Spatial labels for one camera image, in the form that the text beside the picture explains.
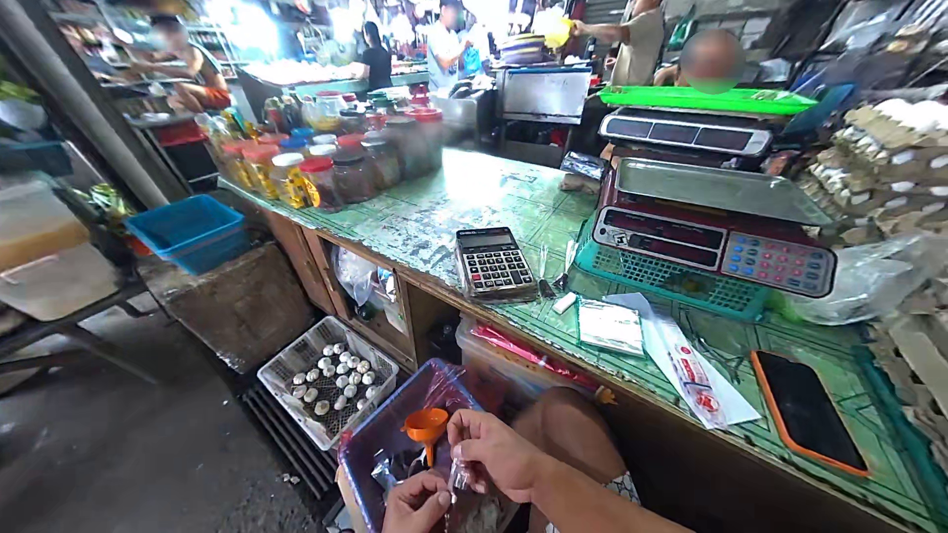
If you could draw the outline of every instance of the orange funnel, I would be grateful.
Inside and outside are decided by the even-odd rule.
[[[425,455],[428,466],[434,468],[434,445],[445,434],[447,428],[447,411],[444,409],[422,409],[409,414],[405,419],[402,431],[415,442],[425,445]]]

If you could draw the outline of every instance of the hand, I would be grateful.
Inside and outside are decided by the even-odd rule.
[[[455,413],[447,422],[447,440],[452,458],[481,463],[497,488],[519,504],[532,501],[534,487],[556,460],[493,414],[481,411]],[[486,492],[484,480],[476,482],[474,489]]]
[[[428,533],[451,504],[447,482],[431,470],[389,491],[382,533]]]

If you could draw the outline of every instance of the wooden counter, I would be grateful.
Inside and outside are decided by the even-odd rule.
[[[550,250],[547,277],[562,270],[566,242],[575,238],[595,207],[593,197],[561,192],[557,185],[562,175],[555,169],[445,149],[444,168],[436,175],[402,183],[335,214],[312,208],[296,211],[225,180],[221,185],[269,211],[271,227],[290,253],[310,299],[391,353],[407,371],[428,359],[425,334],[430,326],[462,312],[612,388],[619,405],[605,406],[603,412],[619,437],[639,492],[647,506],[673,520],[699,530],[727,531],[937,531],[945,524],[917,489],[899,438],[864,386],[850,354],[860,342],[855,328],[801,326],[777,316],[756,324],[733,322],[649,296],[763,415],[727,432],[709,432],[698,425],[650,358],[581,344],[575,306],[557,315],[553,300],[483,305],[465,299],[457,290],[456,230],[508,226],[534,270],[543,244]],[[395,273],[405,334],[384,316],[368,323],[352,316],[331,267],[332,244]],[[634,292],[575,268],[570,289],[592,298]],[[869,464],[867,479],[784,446],[748,360],[750,351],[758,348],[813,367]]]

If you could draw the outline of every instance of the egg tray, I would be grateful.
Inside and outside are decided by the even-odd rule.
[[[365,391],[370,385],[357,385],[355,397],[349,398],[349,403],[345,408],[336,411],[330,407],[329,413],[317,416],[313,410],[316,402],[327,400],[332,406],[342,394],[342,389],[336,386],[338,375],[325,377],[320,372],[319,379],[305,383],[307,387],[313,387],[319,391],[316,400],[312,403],[303,403],[301,399],[293,397],[293,376],[299,373],[305,374],[317,368],[317,363],[323,357],[322,348],[338,342],[345,343],[353,355],[369,361],[375,372],[375,381],[372,386],[377,387],[378,391],[371,400],[366,402],[362,410],[359,410],[356,403],[365,397]],[[337,355],[333,355],[332,360],[334,364],[338,364]],[[371,346],[337,318],[326,317],[264,365],[257,373],[257,377],[307,436],[321,450],[329,450],[338,443],[340,435],[346,430],[354,429],[392,393],[395,388],[396,374],[398,374],[398,367],[392,358]]]

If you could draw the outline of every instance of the market aisle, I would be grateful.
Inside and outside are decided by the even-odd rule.
[[[318,530],[183,328],[117,309],[85,325],[170,384],[90,358],[0,397],[4,531]]]

